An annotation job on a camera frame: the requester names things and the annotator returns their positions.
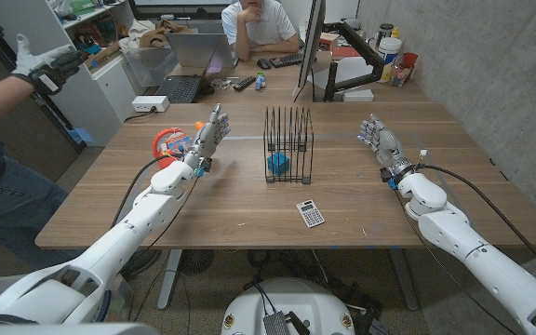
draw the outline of power strip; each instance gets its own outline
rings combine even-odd
[[[131,102],[136,112],[150,112],[156,107],[157,112],[164,112],[168,108],[167,96],[138,96]]]

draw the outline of wooden table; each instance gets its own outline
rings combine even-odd
[[[256,59],[224,75],[246,77]],[[166,127],[195,133],[216,102],[230,115],[232,132],[214,154],[213,166],[195,186],[167,234],[155,248],[420,248],[395,194],[382,183],[373,152],[356,139],[361,121],[376,114],[416,162],[450,169],[477,185],[536,245],[536,211],[493,166],[461,125],[439,103],[429,102],[414,82],[403,87],[373,83],[375,101],[311,102],[311,85],[292,102],[298,66],[266,71],[267,88],[237,93],[219,90],[196,104],[171,105],[165,113],[128,121],[53,216],[36,244],[41,248],[86,248],[111,225],[138,170],[151,160],[154,135]],[[261,139],[266,106],[309,107],[315,131],[312,183],[264,179]],[[158,170],[154,166],[142,185]],[[522,243],[466,185],[424,170],[462,207],[474,227],[498,247]],[[308,229],[295,204],[314,199],[326,223]],[[147,246],[157,234],[147,238]]]

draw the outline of black wire cage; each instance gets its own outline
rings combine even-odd
[[[293,112],[292,107],[266,107],[263,139],[266,182],[312,182],[314,126],[309,108]]]

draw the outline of table leg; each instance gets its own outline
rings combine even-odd
[[[177,269],[179,268],[182,252],[183,250],[181,249],[172,249],[168,254],[167,269],[163,278],[163,286],[160,288],[158,303],[156,304],[156,307],[158,307],[159,310],[166,310],[168,308],[171,293],[173,293],[173,288],[177,281]]]
[[[415,287],[413,287],[413,281],[410,277],[409,266],[407,265],[407,258],[405,257],[405,250],[394,248],[388,250],[390,257],[392,258],[392,264],[395,267],[396,278],[400,285],[400,290],[405,298],[405,305],[410,311],[418,311],[419,303],[417,302],[417,295],[415,294]]]

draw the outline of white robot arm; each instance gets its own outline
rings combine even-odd
[[[78,258],[24,276],[0,295],[0,321],[75,325],[93,319],[105,291],[155,230],[169,225],[187,199],[183,184],[210,167],[210,156],[230,131],[217,104],[180,161],[153,175],[132,210]]]
[[[418,221],[423,237],[461,261],[525,332],[535,333],[536,278],[479,235],[446,192],[416,172],[394,134],[375,115],[363,121],[358,138],[383,165],[382,180],[410,199],[405,210]]]

